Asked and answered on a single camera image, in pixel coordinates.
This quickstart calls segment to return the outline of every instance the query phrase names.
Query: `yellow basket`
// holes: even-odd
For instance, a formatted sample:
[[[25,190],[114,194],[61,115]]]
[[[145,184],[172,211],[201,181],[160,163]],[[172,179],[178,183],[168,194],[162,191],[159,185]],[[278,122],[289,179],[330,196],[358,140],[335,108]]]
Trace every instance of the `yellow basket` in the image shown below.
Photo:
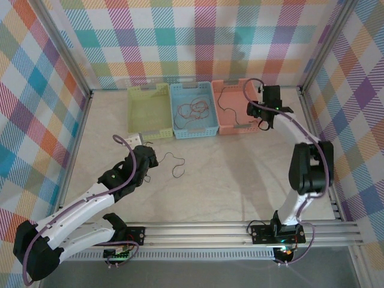
[[[128,133],[145,141],[173,136],[168,84],[128,88]]]

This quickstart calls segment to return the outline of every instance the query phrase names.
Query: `pink basket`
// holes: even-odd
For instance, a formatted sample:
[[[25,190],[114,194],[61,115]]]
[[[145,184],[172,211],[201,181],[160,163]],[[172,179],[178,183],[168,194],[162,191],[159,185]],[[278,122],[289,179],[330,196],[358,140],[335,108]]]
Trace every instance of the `pink basket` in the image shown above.
[[[259,130],[257,127],[259,120],[247,115],[248,100],[244,97],[242,92],[242,87],[246,80],[247,79],[212,81],[215,109],[218,124],[220,126],[220,135],[252,133]],[[258,100],[257,91],[252,82],[247,83],[246,92],[252,100]],[[226,109],[224,111],[220,108],[218,99],[221,93],[220,106],[224,109],[231,108],[236,111],[237,121],[239,124],[236,123],[236,115],[234,111],[230,109]]]

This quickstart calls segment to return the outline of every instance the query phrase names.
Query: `plastic basket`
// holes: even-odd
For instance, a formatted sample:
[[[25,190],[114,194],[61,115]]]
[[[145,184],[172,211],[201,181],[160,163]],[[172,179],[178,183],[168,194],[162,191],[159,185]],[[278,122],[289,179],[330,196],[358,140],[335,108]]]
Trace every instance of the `plastic basket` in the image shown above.
[[[170,86],[170,100],[172,107],[172,125],[177,139],[215,136],[218,130],[218,121],[215,110],[212,86],[209,82],[188,82],[172,84]],[[184,119],[178,114],[178,107],[183,104],[196,103],[203,100],[208,105],[208,110],[199,116],[203,119],[191,121],[193,118]],[[189,107],[181,108],[189,113]]]
[[[168,84],[128,88],[128,132],[143,140],[173,136]]]
[[[248,100],[242,92],[242,87],[246,80],[212,81],[220,135],[252,133],[259,130],[257,127],[259,120],[247,115]],[[257,100],[257,92],[252,82],[247,83],[246,92],[252,100]],[[238,123],[236,123],[234,111],[230,109],[224,111],[219,107],[217,101],[221,93],[221,107],[224,109],[231,108],[236,111]]]

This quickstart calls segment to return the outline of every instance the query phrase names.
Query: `plaid wallpaper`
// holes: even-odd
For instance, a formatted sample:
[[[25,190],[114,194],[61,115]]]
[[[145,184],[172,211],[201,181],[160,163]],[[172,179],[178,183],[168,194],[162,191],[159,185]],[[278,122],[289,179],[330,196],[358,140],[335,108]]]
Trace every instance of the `plaid wallpaper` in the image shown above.
[[[0,287],[22,285],[16,227],[52,212],[85,99],[27,0],[1,0]]]
[[[384,1],[360,0],[308,94],[335,148],[335,183],[384,283]]]
[[[44,2],[92,87],[119,89],[180,77],[295,86],[342,0]]]

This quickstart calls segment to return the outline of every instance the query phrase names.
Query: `colorful plaid backdrop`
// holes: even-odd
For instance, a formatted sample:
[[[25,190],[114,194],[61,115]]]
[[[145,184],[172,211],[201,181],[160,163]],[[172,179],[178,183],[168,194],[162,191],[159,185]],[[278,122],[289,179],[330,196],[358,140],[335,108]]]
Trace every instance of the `colorful plaid backdrop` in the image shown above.
[[[268,84],[295,86],[335,19],[334,8],[342,3],[44,1],[96,89],[126,88],[153,77],[177,82],[179,77],[209,81],[257,76]]]
[[[52,212],[85,99],[27,0],[1,0],[0,287],[22,285],[16,227]]]
[[[357,221],[371,272],[384,283],[384,1],[360,0],[309,90],[323,139],[335,147],[335,183]]]

